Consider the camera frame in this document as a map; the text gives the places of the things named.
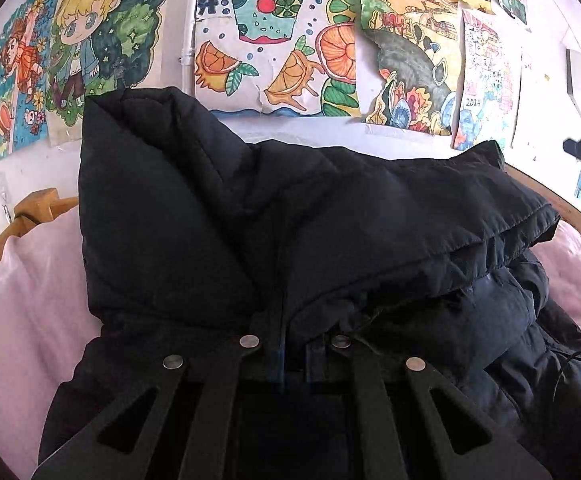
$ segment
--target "pink bed sheet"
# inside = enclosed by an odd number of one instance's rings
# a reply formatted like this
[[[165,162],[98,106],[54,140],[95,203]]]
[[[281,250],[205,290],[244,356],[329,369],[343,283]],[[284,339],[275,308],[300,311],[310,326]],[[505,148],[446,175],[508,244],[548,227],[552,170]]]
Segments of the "pink bed sheet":
[[[581,328],[581,235],[559,222],[555,237],[532,251],[550,279],[550,294]]]
[[[6,242],[0,262],[0,455],[32,476],[59,384],[100,321],[88,311],[77,208]]]

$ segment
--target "orange dress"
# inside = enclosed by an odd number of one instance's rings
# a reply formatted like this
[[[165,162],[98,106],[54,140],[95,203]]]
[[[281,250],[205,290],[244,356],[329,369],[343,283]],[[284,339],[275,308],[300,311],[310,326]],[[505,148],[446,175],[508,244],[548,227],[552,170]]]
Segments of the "orange dress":
[[[14,58],[17,65],[17,86],[21,93],[26,93],[28,82],[33,86],[37,81],[38,74],[32,67],[40,62],[40,54],[35,46],[26,45],[23,41],[17,48],[17,56]]]

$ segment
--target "wooden bed frame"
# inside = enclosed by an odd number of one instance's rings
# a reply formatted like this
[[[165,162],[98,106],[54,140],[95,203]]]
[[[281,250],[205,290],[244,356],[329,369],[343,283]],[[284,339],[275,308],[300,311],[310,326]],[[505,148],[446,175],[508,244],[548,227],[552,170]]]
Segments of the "wooden bed frame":
[[[509,165],[506,165],[506,171],[512,178],[547,198],[563,220],[581,234],[581,211],[526,173]],[[15,220],[0,234],[0,260],[8,237],[21,237],[37,224],[51,222],[76,205],[77,197],[59,198],[59,193],[54,187],[35,191],[24,198],[14,208]]]

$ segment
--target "triangular cutout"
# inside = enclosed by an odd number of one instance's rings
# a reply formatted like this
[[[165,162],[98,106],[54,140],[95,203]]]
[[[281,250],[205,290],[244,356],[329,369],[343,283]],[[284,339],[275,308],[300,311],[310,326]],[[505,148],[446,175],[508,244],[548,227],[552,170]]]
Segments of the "triangular cutout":
[[[430,396],[455,453],[464,455],[490,443],[492,440],[490,432],[454,403],[441,388],[433,388]]]
[[[106,426],[97,442],[125,454],[135,449],[148,414],[157,399],[157,388],[151,388],[135,400],[126,410]]]

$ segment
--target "metal screw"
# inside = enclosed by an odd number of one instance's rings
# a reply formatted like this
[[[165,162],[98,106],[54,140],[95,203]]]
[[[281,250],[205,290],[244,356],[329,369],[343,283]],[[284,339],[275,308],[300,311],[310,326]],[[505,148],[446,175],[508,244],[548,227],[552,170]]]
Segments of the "metal screw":
[[[413,372],[420,372],[426,368],[426,361],[421,357],[410,357],[408,361],[406,361],[406,367]]]
[[[164,368],[176,370],[184,364],[184,358],[181,355],[172,354],[164,358]]]
[[[335,348],[348,348],[350,346],[350,338],[347,335],[336,335],[333,337],[333,346]]]
[[[239,344],[244,348],[255,348],[259,345],[259,338],[256,335],[245,335],[239,340]]]

